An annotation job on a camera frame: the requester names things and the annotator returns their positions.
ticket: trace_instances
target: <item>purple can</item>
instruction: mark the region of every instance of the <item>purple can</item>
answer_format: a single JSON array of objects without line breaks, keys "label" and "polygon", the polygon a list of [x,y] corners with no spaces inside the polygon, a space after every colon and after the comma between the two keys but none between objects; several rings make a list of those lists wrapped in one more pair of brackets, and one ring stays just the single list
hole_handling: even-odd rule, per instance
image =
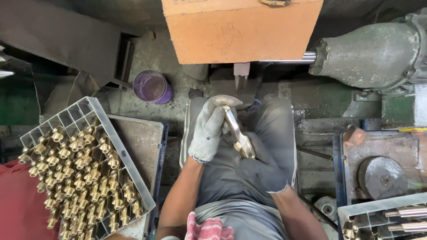
[{"label": "purple can", "polygon": [[133,82],[137,97],[149,103],[167,103],[172,97],[172,87],[166,78],[154,70],[140,72]]}]

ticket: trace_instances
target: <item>person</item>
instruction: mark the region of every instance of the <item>person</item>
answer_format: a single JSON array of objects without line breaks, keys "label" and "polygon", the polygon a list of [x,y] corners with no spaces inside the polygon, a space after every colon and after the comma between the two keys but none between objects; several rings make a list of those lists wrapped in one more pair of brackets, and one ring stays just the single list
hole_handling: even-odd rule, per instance
[{"label": "person", "polygon": [[156,239],[328,239],[292,188],[291,104],[274,99],[249,113],[245,134],[255,159],[241,159],[224,134],[224,104],[242,102],[219,95],[194,98],[187,106],[182,171],[164,202]]}]

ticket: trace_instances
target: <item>cardboard box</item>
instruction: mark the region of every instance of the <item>cardboard box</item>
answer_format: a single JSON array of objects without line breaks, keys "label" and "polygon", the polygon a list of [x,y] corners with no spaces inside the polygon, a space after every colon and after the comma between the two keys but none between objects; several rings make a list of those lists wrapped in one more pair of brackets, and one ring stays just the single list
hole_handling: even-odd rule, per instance
[{"label": "cardboard box", "polygon": [[162,0],[181,64],[301,59],[322,0]]}]

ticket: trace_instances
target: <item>hand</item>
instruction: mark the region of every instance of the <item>hand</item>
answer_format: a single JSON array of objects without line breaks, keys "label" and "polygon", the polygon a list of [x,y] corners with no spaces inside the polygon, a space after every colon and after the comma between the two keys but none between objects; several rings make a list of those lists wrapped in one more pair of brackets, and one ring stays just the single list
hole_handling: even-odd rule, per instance
[{"label": "hand", "polygon": [[203,109],[197,117],[194,137],[188,148],[188,155],[198,162],[207,163],[211,161],[218,150],[221,126],[225,117],[222,106],[225,104],[233,108],[243,104],[243,102],[231,96],[214,96],[203,105]]},{"label": "hand", "polygon": [[236,174],[243,179],[251,180],[268,193],[283,192],[288,185],[288,179],[283,171],[255,133],[248,132],[247,136],[255,150],[256,158],[242,159],[236,166]]}]

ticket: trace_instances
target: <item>gray pants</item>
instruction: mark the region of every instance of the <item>gray pants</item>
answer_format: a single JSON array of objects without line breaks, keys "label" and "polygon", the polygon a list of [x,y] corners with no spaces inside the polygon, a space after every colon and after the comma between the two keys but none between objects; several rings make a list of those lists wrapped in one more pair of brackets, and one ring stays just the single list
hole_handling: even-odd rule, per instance
[{"label": "gray pants", "polygon": [[[197,97],[190,101],[185,113],[184,136],[181,143],[179,164],[187,159],[187,151],[193,140],[196,119],[207,98]],[[296,174],[296,151],[292,106],[286,100],[273,99],[259,110],[252,110],[247,122],[249,131],[261,139],[283,174],[292,181]],[[276,208],[270,194],[259,190],[251,181],[238,177],[234,167],[240,161],[229,136],[222,136],[214,159],[206,164],[199,187],[197,207],[224,199],[244,199]]]}]

